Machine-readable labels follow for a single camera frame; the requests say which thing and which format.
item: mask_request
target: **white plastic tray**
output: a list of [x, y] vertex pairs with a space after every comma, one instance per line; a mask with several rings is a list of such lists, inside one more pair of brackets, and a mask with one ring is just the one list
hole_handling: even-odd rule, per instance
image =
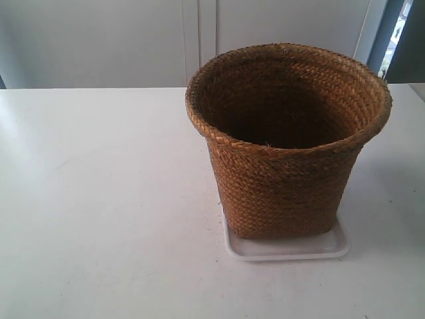
[[242, 261], [293, 261], [340, 258], [350, 244], [339, 221], [321, 235], [292, 239], [249, 240], [238, 238], [223, 214], [224, 236], [229, 253]]

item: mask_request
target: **woven basket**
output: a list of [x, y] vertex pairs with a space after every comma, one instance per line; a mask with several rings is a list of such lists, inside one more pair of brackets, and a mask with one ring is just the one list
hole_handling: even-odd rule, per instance
[[247, 239], [329, 231], [357, 155], [391, 104], [361, 63], [283, 43], [217, 56], [186, 92], [228, 224]]

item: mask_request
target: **brown woven basket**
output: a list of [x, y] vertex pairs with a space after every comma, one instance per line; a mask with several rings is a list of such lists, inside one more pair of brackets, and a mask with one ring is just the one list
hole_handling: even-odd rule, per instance
[[228, 224], [247, 239], [329, 231], [357, 155], [391, 104], [361, 63], [284, 43], [221, 54], [186, 92]]

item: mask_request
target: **table surface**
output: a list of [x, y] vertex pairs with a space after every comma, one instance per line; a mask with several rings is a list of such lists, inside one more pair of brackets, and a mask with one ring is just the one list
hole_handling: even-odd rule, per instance
[[341, 260], [245, 263], [224, 247], [184, 88], [0, 92], [0, 318], [423, 318], [425, 103], [353, 169]]

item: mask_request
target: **basket rim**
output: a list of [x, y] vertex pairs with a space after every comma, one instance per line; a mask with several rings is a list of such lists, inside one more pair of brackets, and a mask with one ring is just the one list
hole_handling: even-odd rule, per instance
[[[255, 144], [239, 140], [229, 136], [228, 134], [220, 131], [218, 128], [210, 125], [202, 116], [202, 114], [195, 108], [198, 104], [198, 95], [196, 94], [199, 87], [205, 81], [205, 78], [215, 69], [215, 65], [218, 63], [226, 63], [224, 59], [228, 59], [230, 56], [243, 56], [249, 60], [250, 56], [254, 53], [258, 53], [259, 50], [273, 50], [273, 51], [291, 51], [296, 52], [313, 52], [321, 58], [331, 59], [336, 62], [342, 62], [354, 68], [357, 72], [364, 74], [369, 80], [375, 82], [376, 87], [381, 93], [382, 105], [380, 112], [375, 116], [371, 123], [359, 130], [353, 135], [350, 135], [342, 140], [337, 140], [329, 144], [323, 144], [314, 146], [312, 148], [274, 148], [272, 146], [265, 146], [261, 144]], [[225, 148], [232, 148], [242, 153], [250, 155], [258, 155], [264, 158], [308, 158], [313, 154], [336, 154], [341, 152], [347, 152], [349, 150], [355, 150], [362, 148], [365, 143], [377, 135], [384, 125], [386, 124], [389, 116], [390, 109], [392, 107], [392, 98], [386, 85], [386, 82], [380, 79], [372, 71], [370, 71], [362, 63], [344, 56], [333, 51], [321, 49], [317, 47], [311, 47], [307, 45], [298, 45], [293, 43], [272, 43], [267, 45], [254, 45], [251, 47], [245, 47], [241, 49], [231, 50], [227, 53], [222, 53], [213, 59], [209, 60], [204, 66], [200, 67], [194, 74], [192, 79], [189, 81], [186, 95], [186, 108], [189, 115], [189, 119], [192, 121], [194, 127], [198, 132], [204, 136], [207, 140], [212, 140], [214, 143]]]

